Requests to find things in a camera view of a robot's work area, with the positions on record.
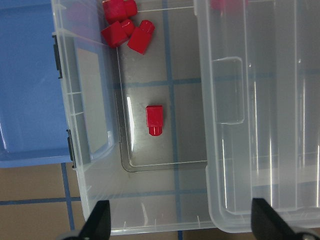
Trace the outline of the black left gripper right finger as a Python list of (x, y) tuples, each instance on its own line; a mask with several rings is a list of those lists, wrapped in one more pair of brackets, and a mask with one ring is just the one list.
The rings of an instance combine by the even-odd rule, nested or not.
[(264, 198), (253, 198), (251, 230), (257, 240), (302, 240), (307, 233), (295, 232)]

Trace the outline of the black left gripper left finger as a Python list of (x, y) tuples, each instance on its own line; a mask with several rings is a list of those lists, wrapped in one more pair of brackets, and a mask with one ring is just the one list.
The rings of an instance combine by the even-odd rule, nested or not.
[(109, 240), (111, 236), (111, 209), (109, 200), (99, 200), (82, 227), (78, 240)]

